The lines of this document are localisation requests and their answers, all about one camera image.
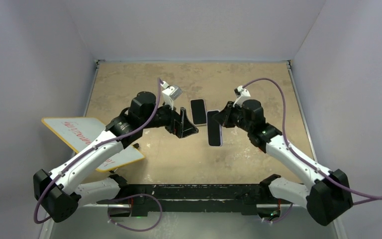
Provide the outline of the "purple smartphone with black screen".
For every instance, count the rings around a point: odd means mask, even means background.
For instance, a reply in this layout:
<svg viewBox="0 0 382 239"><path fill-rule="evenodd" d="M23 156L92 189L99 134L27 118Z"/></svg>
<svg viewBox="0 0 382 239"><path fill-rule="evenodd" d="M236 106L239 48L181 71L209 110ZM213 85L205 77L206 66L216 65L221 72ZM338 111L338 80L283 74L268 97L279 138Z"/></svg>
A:
<svg viewBox="0 0 382 239"><path fill-rule="evenodd" d="M204 99L190 100L192 122L195 125L207 124L206 106Z"/></svg>

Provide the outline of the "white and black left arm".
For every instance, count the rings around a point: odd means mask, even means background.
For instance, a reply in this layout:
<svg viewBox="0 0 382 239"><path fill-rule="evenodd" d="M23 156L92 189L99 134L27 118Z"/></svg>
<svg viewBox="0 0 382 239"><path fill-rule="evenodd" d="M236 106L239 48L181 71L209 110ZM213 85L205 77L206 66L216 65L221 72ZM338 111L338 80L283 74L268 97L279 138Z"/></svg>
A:
<svg viewBox="0 0 382 239"><path fill-rule="evenodd" d="M59 167L49 172L41 169L34 174L33 188L37 200L33 216L35 223L44 222L38 219L39 208L43 208L49 218L58 223L84 205L102 200L124 203L128 199L124 178L112 175L87 184L83 180L107 159L139 139L145 128L164 127L177 138L198 133L197 127L189 121L185 108L178 113L170 105L159 106L160 97L151 92L139 92L130 107L115 117L90 145Z"/></svg>

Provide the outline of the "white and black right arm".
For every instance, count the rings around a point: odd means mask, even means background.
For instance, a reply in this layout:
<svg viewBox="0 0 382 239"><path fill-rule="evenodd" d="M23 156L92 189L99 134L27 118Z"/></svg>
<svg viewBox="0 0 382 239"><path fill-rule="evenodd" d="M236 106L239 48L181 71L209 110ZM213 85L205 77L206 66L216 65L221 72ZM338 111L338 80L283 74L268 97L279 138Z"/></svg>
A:
<svg viewBox="0 0 382 239"><path fill-rule="evenodd" d="M259 189L264 202L277 198L301 206L322 226L353 207L351 193L336 185L348 187L347 175L340 169L331 171L295 148L283 132L266 121L259 101L246 100L241 106L229 101L212 119L224 128L244 130L255 147L277 159L301 180L294 183L282 176L267 179L267 185Z"/></svg>

